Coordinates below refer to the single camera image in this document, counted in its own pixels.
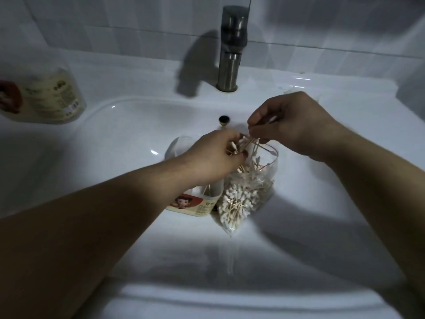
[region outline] person's right hand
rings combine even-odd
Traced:
[[[257,125],[267,116],[279,120]],[[249,134],[261,143],[277,140],[289,149],[323,161],[342,136],[350,131],[338,123],[305,92],[269,98],[248,119]]]

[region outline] metal faucet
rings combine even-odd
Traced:
[[[234,92],[238,89],[239,64],[242,50],[248,42],[247,25],[249,9],[237,5],[223,7],[221,16],[221,51],[217,89]]]

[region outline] plastic bag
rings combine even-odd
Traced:
[[[223,229],[232,234],[252,212],[273,194],[273,177],[278,167],[278,151],[271,145],[252,143],[245,166],[224,180],[224,194],[217,202]]]

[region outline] sink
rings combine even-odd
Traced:
[[[246,130],[243,105],[127,98],[88,117],[50,157],[31,193],[43,202],[164,159],[180,135]],[[275,194],[229,237],[210,216],[165,210],[109,274],[117,295],[257,308],[383,305],[403,275],[324,164],[278,143]]]

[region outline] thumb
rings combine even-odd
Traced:
[[[248,157],[247,151],[229,156],[231,161],[232,171],[236,170],[240,165],[244,165],[247,157]]]
[[[278,137],[278,123],[252,126],[249,128],[249,135],[256,139],[275,140]]]

